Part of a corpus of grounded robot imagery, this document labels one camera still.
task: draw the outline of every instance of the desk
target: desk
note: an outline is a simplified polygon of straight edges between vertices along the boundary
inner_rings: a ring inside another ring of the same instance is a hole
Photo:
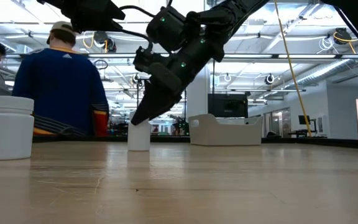
[[[34,144],[0,161],[0,223],[358,223],[358,150]]]
[[[291,133],[288,133],[289,135],[295,135],[297,138],[299,137],[303,137],[303,138],[306,138],[308,137],[308,132],[304,132],[304,131],[294,131],[294,132],[291,132]]]

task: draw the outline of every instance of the ceiling light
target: ceiling light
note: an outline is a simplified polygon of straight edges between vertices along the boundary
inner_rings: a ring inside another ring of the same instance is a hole
[[[226,82],[231,81],[231,76],[228,73],[226,73],[226,76],[224,77],[224,81]]]
[[[267,105],[267,103],[249,103],[248,105]]]
[[[7,54],[4,58],[21,58],[19,54]]]
[[[265,78],[265,83],[266,85],[271,85],[274,82],[274,76],[270,73],[269,75],[266,76]]]
[[[249,99],[248,101],[250,101],[250,102],[266,102],[267,100],[261,100],[261,99],[254,100],[254,99]]]
[[[249,92],[266,92],[268,90],[256,90],[256,89],[214,89],[215,91],[249,91]]]
[[[287,55],[279,55],[279,58],[288,58]],[[300,54],[295,54],[295,55],[290,55],[290,58],[304,58],[304,59],[308,59],[308,58],[334,58],[336,57],[336,55],[313,55],[313,54],[309,54],[309,55],[300,55]]]
[[[90,58],[134,58],[136,54],[89,54]],[[163,57],[168,57],[168,54],[161,54]]]
[[[224,58],[272,58],[271,54],[225,54]]]
[[[358,59],[358,54],[357,55],[342,55],[341,58],[342,59]]]

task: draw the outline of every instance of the black pole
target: black pole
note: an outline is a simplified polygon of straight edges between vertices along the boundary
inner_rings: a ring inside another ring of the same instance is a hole
[[[185,90],[185,121],[187,120],[187,118],[186,118],[186,107],[187,107],[187,89]]]
[[[212,65],[212,114],[215,115],[215,59]]]
[[[139,82],[141,82],[141,81],[138,80],[136,82],[136,100],[137,100],[136,109],[139,107]]]

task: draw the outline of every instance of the bottle cap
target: bottle cap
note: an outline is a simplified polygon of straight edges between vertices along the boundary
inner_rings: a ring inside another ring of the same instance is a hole
[[[16,96],[0,96],[1,108],[33,111],[34,100]]]

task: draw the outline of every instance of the cap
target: cap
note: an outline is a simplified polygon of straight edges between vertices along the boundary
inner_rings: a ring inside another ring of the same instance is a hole
[[[53,31],[53,30],[64,30],[64,31],[67,31],[67,32],[73,34],[73,36],[77,36],[77,33],[74,31],[74,28],[70,22],[65,22],[65,21],[56,22],[56,23],[54,23],[54,25],[52,26],[52,29],[50,31]],[[47,40],[47,44],[49,44],[49,43],[50,43],[50,35]]]
[[[16,96],[0,96],[0,109],[33,111],[34,100]]]

